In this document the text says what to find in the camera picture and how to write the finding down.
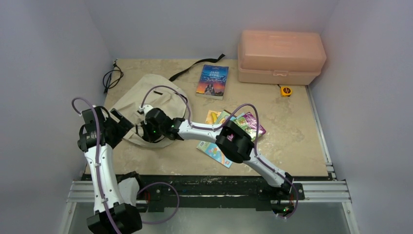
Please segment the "beige canvas backpack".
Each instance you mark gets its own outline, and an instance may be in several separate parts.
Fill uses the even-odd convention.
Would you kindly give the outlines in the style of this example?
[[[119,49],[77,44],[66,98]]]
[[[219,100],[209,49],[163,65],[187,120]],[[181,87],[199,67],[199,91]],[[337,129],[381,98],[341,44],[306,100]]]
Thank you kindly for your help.
[[[188,119],[191,111],[188,95],[165,77],[146,74],[112,106],[134,125],[123,137],[125,141],[145,148],[171,145],[173,141],[163,136],[158,137],[154,143],[143,139],[144,132],[140,123],[144,120],[144,115],[138,111],[141,106],[147,105],[159,108],[170,118]]]

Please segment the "light blue cartoon activity book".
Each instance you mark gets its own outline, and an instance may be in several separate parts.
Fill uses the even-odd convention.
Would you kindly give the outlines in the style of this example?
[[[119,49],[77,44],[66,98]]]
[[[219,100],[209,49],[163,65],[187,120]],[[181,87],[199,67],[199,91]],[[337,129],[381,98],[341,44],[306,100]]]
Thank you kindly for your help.
[[[218,124],[218,125],[223,124],[229,116],[230,116],[230,112],[226,110],[221,111],[221,114],[219,115],[218,120],[215,122],[215,124]],[[221,152],[219,147],[214,143],[200,141],[196,148],[199,151],[203,152],[208,157],[222,164],[226,168],[230,168],[230,166],[233,163],[231,160],[226,158],[226,156],[224,156],[224,154]]]

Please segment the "purple Treehouse paperback book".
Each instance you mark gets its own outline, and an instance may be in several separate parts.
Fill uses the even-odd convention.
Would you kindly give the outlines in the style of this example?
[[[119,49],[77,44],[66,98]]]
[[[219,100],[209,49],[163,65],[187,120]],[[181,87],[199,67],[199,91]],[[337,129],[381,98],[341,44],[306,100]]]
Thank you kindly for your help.
[[[256,136],[261,137],[266,133],[265,128],[261,125],[257,131],[257,120],[251,112],[239,115],[233,121],[251,137],[252,141],[255,141]]]

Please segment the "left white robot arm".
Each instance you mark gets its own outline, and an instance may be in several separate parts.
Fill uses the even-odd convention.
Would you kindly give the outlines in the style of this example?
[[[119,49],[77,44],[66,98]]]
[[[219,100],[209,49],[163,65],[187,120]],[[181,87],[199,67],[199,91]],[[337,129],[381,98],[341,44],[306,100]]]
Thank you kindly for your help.
[[[113,149],[132,128],[117,110],[96,106],[82,112],[84,125],[77,145],[90,168],[94,188],[94,214],[86,219],[94,234],[132,234],[142,229],[136,200],[145,186],[133,171],[117,178],[113,169]]]

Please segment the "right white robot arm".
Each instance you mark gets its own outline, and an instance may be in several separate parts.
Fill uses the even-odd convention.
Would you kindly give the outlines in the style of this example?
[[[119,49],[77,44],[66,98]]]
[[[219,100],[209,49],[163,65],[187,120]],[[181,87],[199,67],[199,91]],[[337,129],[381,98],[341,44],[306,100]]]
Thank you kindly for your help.
[[[262,176],[279,198],[298,191],[293,177],[267,160],[257,150],[251,136],[231,120],[221,126],[191,124],[185,118],[170,118],[151,105],[140,107],[137,112],[143,115],[143,124],[150,127],[150,134],[159,134],[172,141],[199,140],[216,144],[229,160],[245,164]]]

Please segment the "orange banana picture card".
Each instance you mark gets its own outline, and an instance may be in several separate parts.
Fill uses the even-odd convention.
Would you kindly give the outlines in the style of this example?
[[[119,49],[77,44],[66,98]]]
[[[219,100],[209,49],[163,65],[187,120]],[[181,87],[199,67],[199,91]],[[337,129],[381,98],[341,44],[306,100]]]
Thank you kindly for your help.
[[[205,123],[210,125],[215,124],[220,114],[221,112],[209,110],[206,116]]]

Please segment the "Jane Eyre paperback book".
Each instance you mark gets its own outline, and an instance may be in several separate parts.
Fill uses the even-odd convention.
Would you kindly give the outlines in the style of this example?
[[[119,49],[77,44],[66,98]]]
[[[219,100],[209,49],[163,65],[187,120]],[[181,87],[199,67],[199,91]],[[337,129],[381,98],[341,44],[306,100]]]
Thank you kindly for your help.
[[[204,65],[196,88],[196,95],[223,100],[228,73],[229,67],[227,66]]]

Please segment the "yellow tape measure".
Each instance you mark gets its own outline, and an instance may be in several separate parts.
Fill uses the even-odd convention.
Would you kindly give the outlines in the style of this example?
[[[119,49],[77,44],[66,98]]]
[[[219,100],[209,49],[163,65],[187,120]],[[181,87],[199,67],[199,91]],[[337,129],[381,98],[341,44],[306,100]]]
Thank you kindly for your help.
[[[282,97],[290,97],[292,95],[292,89],[288,86],[281,86],[280,93]]]

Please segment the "pink plastic storage box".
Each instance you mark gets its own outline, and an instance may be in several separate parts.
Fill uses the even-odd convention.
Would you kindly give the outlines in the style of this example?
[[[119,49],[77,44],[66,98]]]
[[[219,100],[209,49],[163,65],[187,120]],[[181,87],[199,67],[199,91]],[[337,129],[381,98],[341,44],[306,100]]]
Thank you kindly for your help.
[[[309,85],[326,62],[317,33],[244,30],[238,44],[238,80]]]

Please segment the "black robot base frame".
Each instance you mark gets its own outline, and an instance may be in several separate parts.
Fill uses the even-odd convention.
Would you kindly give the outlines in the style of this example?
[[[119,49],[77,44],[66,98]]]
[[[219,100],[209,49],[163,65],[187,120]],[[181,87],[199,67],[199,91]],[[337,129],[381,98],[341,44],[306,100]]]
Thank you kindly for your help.
[[[294,183],[297,192],[280,194],[261,176],[139,175],[117,174],[120,182],[136,177],[139,185],[150,185],[138,195],[142,211],[163,212],[165,208],[251,208],[288,213],[296,201],[305,199],[303,185]]]

